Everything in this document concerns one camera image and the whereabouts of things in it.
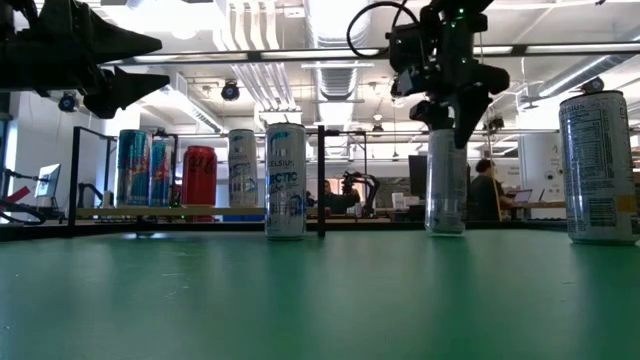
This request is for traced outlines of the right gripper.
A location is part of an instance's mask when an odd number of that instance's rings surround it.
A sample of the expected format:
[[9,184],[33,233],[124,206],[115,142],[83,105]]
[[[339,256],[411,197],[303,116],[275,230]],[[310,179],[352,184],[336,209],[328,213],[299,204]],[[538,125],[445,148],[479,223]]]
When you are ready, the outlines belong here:
[[[454,144],[463,149],[492,102],[489,94],[506,90],[510,75],[474,58],[475,34],[488,30],[483,9],[425,9],[424,27],[435,51],[426,91],[430,100],[414,105],[409,118],[430,131],[452,129],[449,103],[444,100],[459,93],[454,103]],[[466,91],[475,86],[484,91]]]

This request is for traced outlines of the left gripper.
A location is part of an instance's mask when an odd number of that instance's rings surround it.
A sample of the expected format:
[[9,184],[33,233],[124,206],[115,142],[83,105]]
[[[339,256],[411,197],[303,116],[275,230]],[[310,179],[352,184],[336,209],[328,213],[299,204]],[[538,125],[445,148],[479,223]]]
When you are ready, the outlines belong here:
[[1,3],[1,90],[77,90],[98,118],[112,119],[170,82],[167,75],[113,71],[98,64],[162,49],[160,39],[103,20],[79,1]]

